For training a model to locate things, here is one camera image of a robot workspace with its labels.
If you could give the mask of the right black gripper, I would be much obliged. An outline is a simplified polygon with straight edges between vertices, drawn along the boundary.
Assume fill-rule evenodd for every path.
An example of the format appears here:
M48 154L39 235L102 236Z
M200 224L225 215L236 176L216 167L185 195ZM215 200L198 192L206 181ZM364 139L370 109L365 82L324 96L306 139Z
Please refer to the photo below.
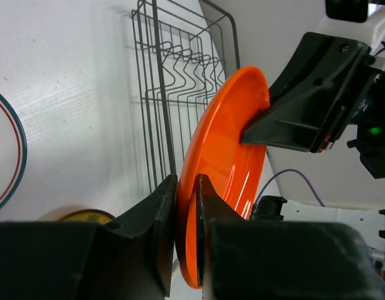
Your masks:
M241 143L315 153L326 139L354 73L368 54L367 44L307 32L279 77L269 88L270 107L244 128ZM385 71L376 76L351 119L356 148L375 179L385 179Z

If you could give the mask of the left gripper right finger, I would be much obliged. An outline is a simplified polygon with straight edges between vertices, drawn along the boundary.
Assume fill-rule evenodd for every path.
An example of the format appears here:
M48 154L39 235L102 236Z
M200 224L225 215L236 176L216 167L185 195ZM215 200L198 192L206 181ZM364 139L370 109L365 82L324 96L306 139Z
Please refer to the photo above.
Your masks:
M385 299L364 239L335 222L247 221L196 179L197 276L204 299Z

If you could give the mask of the orange plate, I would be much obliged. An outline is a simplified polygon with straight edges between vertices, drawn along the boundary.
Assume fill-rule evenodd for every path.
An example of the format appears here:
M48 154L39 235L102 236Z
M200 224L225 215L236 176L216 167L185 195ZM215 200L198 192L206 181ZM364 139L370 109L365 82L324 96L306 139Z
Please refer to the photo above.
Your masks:
M263 171L266 147L241 144L250 120L269 107L266 78L256 66L237 70L221 86L201 116L182 165L176 198L176 252L181 274L197 289L196 195L198 174L209 177L217 194L247 219Z

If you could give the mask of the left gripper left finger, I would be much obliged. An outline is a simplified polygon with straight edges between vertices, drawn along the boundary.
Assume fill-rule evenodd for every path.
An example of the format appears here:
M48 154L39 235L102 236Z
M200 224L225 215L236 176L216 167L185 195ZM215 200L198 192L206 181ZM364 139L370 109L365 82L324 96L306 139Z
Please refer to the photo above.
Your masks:
M106 224L0 222L0 299L169 296L177 185L168 176Z

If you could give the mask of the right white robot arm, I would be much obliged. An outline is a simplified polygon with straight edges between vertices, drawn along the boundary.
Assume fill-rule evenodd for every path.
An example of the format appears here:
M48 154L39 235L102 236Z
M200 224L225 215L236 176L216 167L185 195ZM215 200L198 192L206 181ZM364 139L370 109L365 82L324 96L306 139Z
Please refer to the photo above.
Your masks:
M281 74L304 33L314 31L324 15L324 1L251 1L245 20L252 33L244 42L245 64L256 64L272 84ZM270 148L271 166L278 172L297 169L313 184L327 206L385 208L385 182L374 179L346 146L356 137L348 126L333 148L310 154Z

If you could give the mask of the white plate red characters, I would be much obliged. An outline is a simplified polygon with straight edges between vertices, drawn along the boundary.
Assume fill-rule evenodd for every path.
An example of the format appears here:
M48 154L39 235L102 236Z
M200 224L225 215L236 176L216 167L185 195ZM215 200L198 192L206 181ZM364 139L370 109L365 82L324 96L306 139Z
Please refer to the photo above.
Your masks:
M19 187L27 158L28 144L21 120L0 94L0 210Z

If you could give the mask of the yellow plate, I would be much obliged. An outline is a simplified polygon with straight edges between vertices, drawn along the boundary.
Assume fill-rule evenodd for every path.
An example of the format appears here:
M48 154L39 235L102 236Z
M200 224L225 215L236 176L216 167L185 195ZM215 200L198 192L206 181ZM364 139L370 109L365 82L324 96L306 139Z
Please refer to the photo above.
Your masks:
M106 224L114 219L115 217L106 211L99 209L82 209L66 214L60 217L58 221L88 221Z

